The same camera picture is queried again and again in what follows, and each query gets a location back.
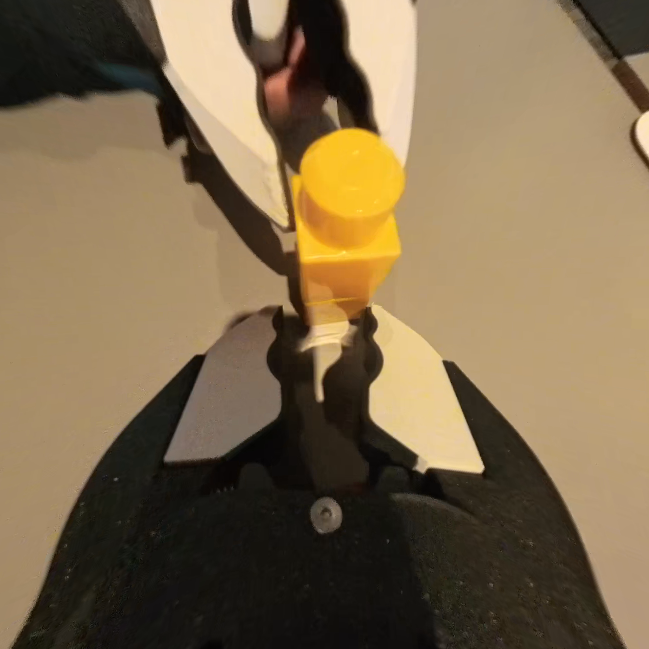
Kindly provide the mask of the black desk mat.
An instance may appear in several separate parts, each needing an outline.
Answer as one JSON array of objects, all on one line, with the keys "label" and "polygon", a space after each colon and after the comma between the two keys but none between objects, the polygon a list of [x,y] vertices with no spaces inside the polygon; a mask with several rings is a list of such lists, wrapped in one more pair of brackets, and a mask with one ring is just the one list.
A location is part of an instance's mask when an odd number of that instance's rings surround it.
[{"label": "black desk mat", "polygon": [[619,59],[649,52],[647,0],[575,0],[575,3]]}]

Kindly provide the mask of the person's left forearm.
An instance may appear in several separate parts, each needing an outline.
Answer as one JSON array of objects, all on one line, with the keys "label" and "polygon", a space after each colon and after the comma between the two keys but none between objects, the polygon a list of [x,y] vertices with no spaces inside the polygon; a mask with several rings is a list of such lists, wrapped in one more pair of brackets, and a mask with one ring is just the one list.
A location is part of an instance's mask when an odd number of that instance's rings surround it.
[{"label": "person's left forearm", "polygon": [[146,0],[1,0],[0,107],[56,95],[165,94],[165,50]]}]

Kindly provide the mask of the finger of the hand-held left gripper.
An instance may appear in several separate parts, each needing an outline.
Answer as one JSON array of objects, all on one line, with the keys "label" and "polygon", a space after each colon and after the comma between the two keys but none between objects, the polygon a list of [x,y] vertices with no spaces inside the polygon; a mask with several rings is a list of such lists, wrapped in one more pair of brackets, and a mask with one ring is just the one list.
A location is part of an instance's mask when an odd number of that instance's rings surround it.
[{"label": "finger of the hand-held left gripper", "polygon": [[243,197],[280,230],[290,199],[278,147],[260,109],[260,77],[240,35],[237,2],[153,0],[163,74]]},{"label": "finger of the hand-held left gripper", "polygon": [[408,0],[305,0],[307,52],[338,127],[377,134],[405,165],[417,77],[417,7]]}]

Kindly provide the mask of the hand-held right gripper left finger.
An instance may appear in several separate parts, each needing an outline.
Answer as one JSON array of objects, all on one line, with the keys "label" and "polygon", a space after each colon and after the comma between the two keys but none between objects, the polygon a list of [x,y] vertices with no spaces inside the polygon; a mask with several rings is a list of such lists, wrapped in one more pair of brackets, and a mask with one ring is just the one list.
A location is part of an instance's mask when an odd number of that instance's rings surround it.
[{"label": "hand-held right gripper left finger", "polygon": [[280,381],[268,354],[282,315],[282,307],[263,307],[227,329],[207,350],[165,464],[227,459],[280,417]]}]

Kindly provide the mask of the yellow mega block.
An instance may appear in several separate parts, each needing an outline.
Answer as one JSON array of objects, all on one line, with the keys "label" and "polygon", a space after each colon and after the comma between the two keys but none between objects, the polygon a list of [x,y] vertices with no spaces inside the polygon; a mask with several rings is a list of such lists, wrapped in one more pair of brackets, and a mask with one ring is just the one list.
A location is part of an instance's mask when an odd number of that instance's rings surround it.
[{"label": "yellow mega block", "polygon": [[362,317],[368,302],[362,299],[327,299],[320,302],[305,302],[305,317],[310,327],[333,325],[338,322],[353,322]]},{"label": "yellow mega block", "polygon": [[295,247],[305,305],[367,305],[400,257],[395,207],[405,172],[363,129],[320,137],[292,179]]}]

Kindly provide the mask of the white desk mat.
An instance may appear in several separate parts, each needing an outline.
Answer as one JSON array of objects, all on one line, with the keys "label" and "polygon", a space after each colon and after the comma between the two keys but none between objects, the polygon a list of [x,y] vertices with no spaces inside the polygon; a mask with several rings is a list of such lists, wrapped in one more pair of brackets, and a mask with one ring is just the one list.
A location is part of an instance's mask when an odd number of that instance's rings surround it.
[{"label": "white desk mat", "polygon": [[640,160],[649,165],[649,112],[644,112],[634,122],[630,140]]}]

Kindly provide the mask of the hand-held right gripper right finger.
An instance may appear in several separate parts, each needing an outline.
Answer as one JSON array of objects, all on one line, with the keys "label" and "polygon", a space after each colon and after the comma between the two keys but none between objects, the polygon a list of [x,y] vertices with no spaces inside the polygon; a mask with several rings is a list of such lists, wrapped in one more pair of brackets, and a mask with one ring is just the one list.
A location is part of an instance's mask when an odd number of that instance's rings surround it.
[{"label": "hand-held right gripper right finger", "polygon": [[370,315],[382,362],[368,387],[368,419],[395,442],[395,461],[418,474],[483,474],[440,354],[383,307],[373,304]]}]

